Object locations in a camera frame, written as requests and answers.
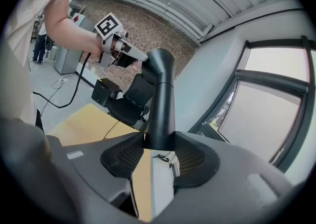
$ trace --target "black window frame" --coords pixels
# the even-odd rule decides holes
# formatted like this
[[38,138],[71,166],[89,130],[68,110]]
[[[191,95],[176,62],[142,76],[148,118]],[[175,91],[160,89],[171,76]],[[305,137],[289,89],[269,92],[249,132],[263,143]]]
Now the black window frame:
[[[273,73],[239,69],[240,66],[243,67],[247,62],[251,49],[262,47],[298,47],[304,49],[308,60],[310,81],[305,82],[296,78]],[[301,104],[290,131],[279,150],[270,160],[279,170],[286,172],[303,145],[313,116],[315,103],[315,72],[311,54],[312,49],[316,49],[316,42],[308,40],[306,36],[301,36],[301,39],[246,41],[233,73],[230,75],[223,89],[209,109],[188,132],[193,134],[202,132],[207,137],[229,143],[228,139],[213,129],[207,121],[218,113],[238,81],[255,83],[292,94],[301,99]]]

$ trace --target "black chair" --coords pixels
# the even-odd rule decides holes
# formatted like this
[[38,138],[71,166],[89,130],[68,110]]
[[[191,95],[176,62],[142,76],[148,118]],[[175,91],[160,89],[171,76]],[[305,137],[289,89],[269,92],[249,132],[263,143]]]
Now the black chair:
[[145,104],[153,96],[154,86],[141,74],[136,74],[130,88],[122,99],[108,101],[110,115],[126,125],[133,126],[149,112]]

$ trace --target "concrete floor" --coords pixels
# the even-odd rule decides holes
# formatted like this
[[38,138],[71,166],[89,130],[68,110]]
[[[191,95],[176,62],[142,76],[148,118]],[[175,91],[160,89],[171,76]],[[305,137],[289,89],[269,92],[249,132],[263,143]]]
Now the concrete floor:
[[[34,42],[30,44],[30,59],[33,57],[34,45]],[[43,59],[43,64],[41,65],[33,63],[31,61],[29,61],[29,64],[31,69],[30,77],[33,83],[33,90],[35,92],[38,92],[49,99],[50,96],[56,91],[56,89],[53,89],[53,87],[58,88],[61,85],[61,83],[58,80],[66,78],[68,81],[64,82],[62,87],[50,99],[50,101],[58,106],[62,106],[67,104],[71,100],[78,81],[78,76],[76,74],[60,75],[53,67],[53,62],[49,61],[45,57]],[[69,106],[59,109],[54,107],[52,104],[48,103],[41,117],[44,132],[48,133],[55,126],[57,126],[59,123],[65,120],[68,116],[72,115],[74,112],[78,111],[87,104],[93,104],[102,111],[107,113],[109,111],[107,108],[104,108],[103,106],[99,105],[91,98],[92,92],[93,88],[87,83],[85,83],[83,80],[81,80],[79,83],[77,94],[73,102]],[[38,95],[34,95],[34,100],[37,109],[40,111],[40,113],[42,113],[42,110],[47,101]],[[143,122],[138,121],[135,124],[134,128],[139,130],[142,125]]]

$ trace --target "wooden table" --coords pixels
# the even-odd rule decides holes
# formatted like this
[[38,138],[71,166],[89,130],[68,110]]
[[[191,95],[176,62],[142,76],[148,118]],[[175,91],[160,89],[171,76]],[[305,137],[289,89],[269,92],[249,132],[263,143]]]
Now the wooden table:
[[[93,104],[81,108],[62,123],[51,130],[48,135],[59,138],[63,146],[92,143],[137,132],[137,130],[117,121]],[[132,175],[133,190],[139,219],[145,222],[151,220],[150,198],[150,151],[144,149]]]

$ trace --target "human arm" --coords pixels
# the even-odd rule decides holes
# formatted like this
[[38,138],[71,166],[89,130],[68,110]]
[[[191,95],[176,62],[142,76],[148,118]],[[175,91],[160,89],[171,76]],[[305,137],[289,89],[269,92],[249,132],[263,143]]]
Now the human arm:
[[99,56],[102,51],[101,37],[85,30],[68,19],[69,0],[51,0],[44,9],[48,36],[66,48],[84,50]]

